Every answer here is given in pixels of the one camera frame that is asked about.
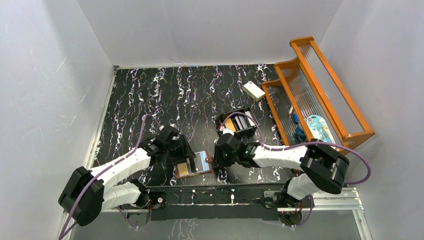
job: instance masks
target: white box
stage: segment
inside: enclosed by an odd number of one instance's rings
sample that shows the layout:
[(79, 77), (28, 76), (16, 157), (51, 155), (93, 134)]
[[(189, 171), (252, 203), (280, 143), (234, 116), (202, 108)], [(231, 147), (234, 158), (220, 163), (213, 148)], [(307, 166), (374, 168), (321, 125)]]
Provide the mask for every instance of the white box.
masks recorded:
[(265, 92), (256, 86), (252, 81), (243, 85), (243, 91), (247, 93), (255, 102), (261, 100), (265, 96)]

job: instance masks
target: orange wooden frame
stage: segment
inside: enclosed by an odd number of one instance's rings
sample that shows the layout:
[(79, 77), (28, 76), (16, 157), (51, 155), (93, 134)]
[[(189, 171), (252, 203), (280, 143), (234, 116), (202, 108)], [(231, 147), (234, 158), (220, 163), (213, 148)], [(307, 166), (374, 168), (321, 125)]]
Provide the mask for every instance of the orange wooden frame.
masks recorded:
[[(359, 124), (362, 126), (363, 131), (352, 132), (352, 133), (348, 133), (346, 131), (342, 121), (339, 119), (339, 116), (336, 114), (332, 104), (327, 98), (326, 93), (324, 92), (321, 85), (317, 81), (317, 78), (314, 75), (314, 72), (312, 71), (311, 67), (309, 66), (308, 62), (306, 61), (305, 57), (303, 56), (299, 48), (299, 45), (305, 45), (305, 44), (309, 44), (311, 48), (313, 48), (313, 50), (316, 52), (316, 55), (319, 57), (321, 63), (324, 65), (328, 74), (331, 76), (332, 80), (334, 81), (334, 84), (337, 86), (338, 90), (340, 91), (341, 95), (343, 96), (344, 100), (349, 106), (350, 110), (352, 111), (356, 119), (358, 120)], [(293, 105), (293, 109), (295, 113), (298, 116), (303, 116), (299, 106), (296, 103), (293, 93), (290, 90), (288, 85), (289, 82), (295, 79), (297, 75), (297, 71), (302, 71), (303, 74), (305, 75), (314, 94), (317, 96), (317, 99), (319, 103), (321, 104), (325, 114), (328, 116), (330, 124), (333, 126), (337, 134), (337, 137), (340, 139), (340, 141), (342, 142), (344, 146), (347, 146), (350, 149), (354, 149), (360, 144), (362, 144), (363, 142), (365, 142), (367, 139), (372, 137), (375, 134), (375, 132), (371, 129), (370, 125), (367, 123), (364, 116), (359, 111), (358, 107), (352, 100), (351, 96), (346, 91), (343, 84), (340, 82), (333, 68), (330, 66), (329, 62), (324, 57), (318, 45), (315, 43), (314, 38), (312, 36), (294, 38), (293, 40), (290, 41), (290, 45), (293, 47), (293, 50), (296, 53), (297, 57), (289, 61), (277, 62), (274, 65), (275, 71), (279, 77), (279, 81), (273, 80), (273, 81), (266, 81), (262, 83), (262, 89), (265, 92), (266, 100), (270, 103), (269, 108), (271, 109), (271, 113), (275, 119), (275, 123), (277, 125), (278, 132), (280, 133), (282, 137), (283, 143), (286, 146), (289, 144), (288, 139), (284, 133), (283, 126), (280, 122), (279, 117), (277, 116), (277, 111), (275, 110), (274, 104), (272, 103), (272, 100), (267, 88), (275, 87), (275, 86), (283, 86), (285, 92), (287, 93), (288, 99)], [(282, 69), (293, 70), (293, 73), (286, 74), (286, 76), (284, 76)], [(300, 124), (305, 131), (306, 138), (310, 141), (313, 138), (313, 136), (311, 131), (307, 127), (306, 122), (303, 120), (303, 118), (300, 119)], [(341, 152), (343, 154), (348, 153), (345, 150), (342, 150)]]

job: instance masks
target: white wall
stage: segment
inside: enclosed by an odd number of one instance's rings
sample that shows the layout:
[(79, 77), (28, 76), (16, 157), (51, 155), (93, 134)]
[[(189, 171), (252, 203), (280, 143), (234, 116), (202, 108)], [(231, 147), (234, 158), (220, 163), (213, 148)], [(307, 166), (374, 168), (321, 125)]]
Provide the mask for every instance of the white wall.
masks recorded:
[(321, 41), (342, 0), (78, 0), (113, 65), (275, 63)]
[(376, 132), (357, 186), (375, 240), (424, 235), (423, 13), (418, 0), (345, 0), (319, 45)]
[(0, 3), (0, 236), (58, 236), (113, 67), (76, 0)]

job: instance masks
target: marble pattern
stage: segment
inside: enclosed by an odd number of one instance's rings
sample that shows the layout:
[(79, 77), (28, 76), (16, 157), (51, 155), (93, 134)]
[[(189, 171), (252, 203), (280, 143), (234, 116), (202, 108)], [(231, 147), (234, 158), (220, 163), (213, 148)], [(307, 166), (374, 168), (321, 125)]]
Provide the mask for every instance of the marble pattern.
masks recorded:
[[(131, 150), (137, 142), (141, 119), (152, 114), (162, 125), (176, 124), (189, 140), (194, 152), (214, 153), (218, 138), (214, 118), (225, 111), (250, 107), (264, 133), (264, 142), (281, 145), (282, 141), (267, 102), (254, 102), (242, 86), (252, 81), (258, 86), (277, 79), (270, 64), (222, 65), (167, 68), (119, 69), (116, 71), (107, 114), (96, 150), (93, 167), (105, 164)], [(148, 124), (144, 137), (159, 131)], [(176, 178), (173, 165), (157, 163), (129, 179), (147, 186), (215, 185), (243, 183), (284, 183), (292, 177), (281, 167), (244, 168), (238, 164), (211, 173)]]

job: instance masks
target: wooden rack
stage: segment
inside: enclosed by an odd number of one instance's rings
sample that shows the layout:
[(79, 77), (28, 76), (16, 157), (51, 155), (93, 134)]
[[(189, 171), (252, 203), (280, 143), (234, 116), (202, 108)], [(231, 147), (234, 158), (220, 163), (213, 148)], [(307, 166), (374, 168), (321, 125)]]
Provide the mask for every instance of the wooden rack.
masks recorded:
[(262, 83), (266, 100), (284, 145), (300, 140), (288, 112), (292, 105), (308, 141), (313, 139), (305, 119), (325, 119), (337, 144), (354, 149), (375, 133), (340, 82), (311, 36), (290, 41), (297, 57), (274, 65), (279, 79)]

